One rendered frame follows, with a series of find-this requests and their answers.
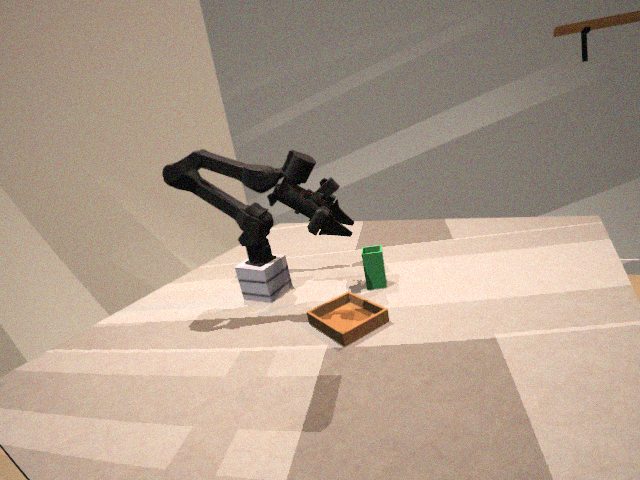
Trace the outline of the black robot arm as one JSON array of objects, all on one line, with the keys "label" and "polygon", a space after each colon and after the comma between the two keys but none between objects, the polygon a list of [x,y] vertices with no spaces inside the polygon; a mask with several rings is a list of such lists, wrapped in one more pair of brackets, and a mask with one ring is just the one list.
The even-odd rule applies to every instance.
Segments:
[{"label": "black robot arm", "polygon": [[[244,231],[239,242],[246,249],[248,261],[245,264],[261,267],[276,258],[272,255],[266,238],[273,226],[272,215],[268,209],[256,202],[246,205],[221,191],[203,179],[199,170],[205,168],[234,178],[259,193],[276,185],[273,193],[267,196],[270,206],[278,200],[292,208],[303,189],[298,185],[306,183],[315,163],[316,161],[310,156],[291,150],[283,167],[274,169],[265,165],[245,164],[200,149],[192,151],[190,155],[177,162],[166,165],[162,175],[168,186],[190,191],[234,218]],[[282,182],[277,184],[278,179],[283,176]],[[332,177],[323,178],[320,181],[320,187],[315,192],[310,190],[308,194],[317,203],[325,206],[327,202],[325,200],[339,188]]]}]

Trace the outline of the orange shallow tray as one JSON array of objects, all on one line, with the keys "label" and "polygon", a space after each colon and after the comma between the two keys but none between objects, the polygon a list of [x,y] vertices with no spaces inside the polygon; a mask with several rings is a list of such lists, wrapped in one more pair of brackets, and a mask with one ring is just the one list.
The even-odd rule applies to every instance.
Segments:
[{"label": "orange shallow tray", "polygon": [[387,308],[351,292],[306,313],[311,325],[344,347],[389,322]]}]

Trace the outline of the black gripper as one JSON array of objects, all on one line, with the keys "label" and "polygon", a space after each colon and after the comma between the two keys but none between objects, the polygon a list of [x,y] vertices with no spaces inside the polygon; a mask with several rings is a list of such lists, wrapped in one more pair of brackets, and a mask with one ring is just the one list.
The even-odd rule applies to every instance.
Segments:
[{"label": "black gripper", "polygon": [[353,225],[354,221],[343,212],[338,204],[338,199],[334,200],[336,196],[330,195],[325,206],[317,203],[310,197],[310,189],[302,189],[298,195],[292,209],[296,214],[303,214],[310,218],[308,224],[308,231],[315,236],[318,231],[319,235],[337,235],[351,237],[352,232],[342,224]]}]

